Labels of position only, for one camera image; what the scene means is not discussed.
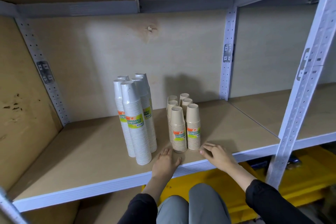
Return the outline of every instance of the hand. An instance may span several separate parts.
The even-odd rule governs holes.
[[[168,182],[177,167],[181,164],[182,158],[179,158],[175,163],[172,163],[172,149],[165,148],[159,153],[159,157],[155,161],[152,170],[152,178],[165,180]]]
[[[222,148],[222,146],[213,143],[205,143],[203,147],[210,151],[212,156],[205,150],[199,150],[199,153],[218,169],[227,173],[232,168],[239,166],[233,155],[225,148]]]

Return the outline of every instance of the cup stack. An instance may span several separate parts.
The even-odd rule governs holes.
[[[145,80],[147,91],[148,91],[148,98],[149,98],[149,102],[150,102],[150,107],[153,110],[151,88],[149,87],[147,74],[146,73],[136,73],[135,77],[143,77],[143,79]]]
[[[147,129],[148,140],[149,140],[149,149],[150,149],[150,152],[155,152],[158,146],[156,143],[154,121],[152,117],[151,104],[149,103],[147,87],[146,87],[143,77],[132,78],[132,81],[134,81],[136,88],[138,90],[139,96],[140,96],[143,116],[145,117],[145,125]]]
[[[176,152],[187,150],[186,122],[183,117],[182,107],[171,108],[170,127],[173,131],[173,149]]]
[[[173,144],[173,131],[170,126],[170,117],[171,117],[171,108],[174,106],[179,106],[177,100],[171,100],[167,103],[167,120],[168,120],[168,128],[169,128],[169,140]]]
[[[124,79],[125,81],[129,81],[128,75],[119,75],[117,76],[118,79]]]
[[[133,81],[122,82],[121,93],[136,162],[139,165],[146,165],[152,160],[152,154],[149,150],[144,113],[135,83]]]
[[[172,100],[176,100],[176,101],[177,101],[177,96],[175,96],[175,95],[170,95],[170,96],[168,96],[167,103],[168,103],[169,101],[172,101]]]
[[[184,117],[187,115],[187,106],[192,103],[193,103],[193,100],[191,98],[185,98],[182,100],[182,110],[183,110]]]
[[[189,104],[187,107],[187,142],[188,149],[197,150],[201,146],[201,120],[197,104]]]
[[[182,100],[185,98],[189,98],[189,94],[188,93],[182,93],[180,94],[180,102],[179,102],[179,106],[182,106]]]
[[[125,79],[117,79],[113,81],[114,100],[115,100],[115,104],[117,105],[117,110],[119,114],[121,128],[123,129],[123,133],[124,133],[128,155],[134,158],[135,153],[134,153],[134,148],[133,148],[133,143],[132,143],[132,137],[131,137],[131,134],[129,133],[128,124],[127,124],[124,107],[123,107],[123,98],[122,98],[121,87],[120,87],[120,84],[122,82],[125,82]]]

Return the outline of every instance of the gray pants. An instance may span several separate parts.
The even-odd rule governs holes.
[[[229,224],[228,209],[220,195],[209,185],[196,184],[189,190],[189,204],[171,196],[158,208],[157,224]]]

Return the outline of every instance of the person's left hand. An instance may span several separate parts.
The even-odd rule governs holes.
[[[159,157],[155,161],[152,170],[152,178],[157,178],[168,182],[177,167],[181,164],[182,158],[178,158],[175,163],[172,163],[172,149],[165,148],[159,153]]]

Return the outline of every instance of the product label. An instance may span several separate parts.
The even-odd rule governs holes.
[[[183,141],[186,139],[186,131],[173,131],[175,141]]]
[[[152,116],[152,109],[150,106],[143,110],[143,115],[145,116],[145,120],[149,119]]]
[[[132,117],[126,116],[126,120],[129,128],[140,128],[145,124],[142,114]]]
[[[125,112],[118,111],[118,114],[121,122],[127,122]]]
[[[187,128],[187,136],[188,138],[199,138],[201,135],[201,128]]]

